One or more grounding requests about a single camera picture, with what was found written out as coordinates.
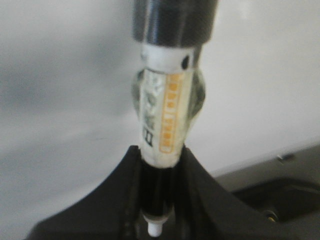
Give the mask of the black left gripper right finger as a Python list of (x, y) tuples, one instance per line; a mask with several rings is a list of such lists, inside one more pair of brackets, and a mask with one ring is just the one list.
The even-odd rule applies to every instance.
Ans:
[(177, 240), (317, 240), (320, 186), (276, 178), (227, 190), (184, 147), (174, 197)]

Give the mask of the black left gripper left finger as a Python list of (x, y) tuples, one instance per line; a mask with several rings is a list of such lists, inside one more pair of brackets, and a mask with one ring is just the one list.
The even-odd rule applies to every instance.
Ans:
[(67, 209), (40, 221), (29, 240), (138, 240), (141, 190), (140, 151), (128, 148), (112, 173)]

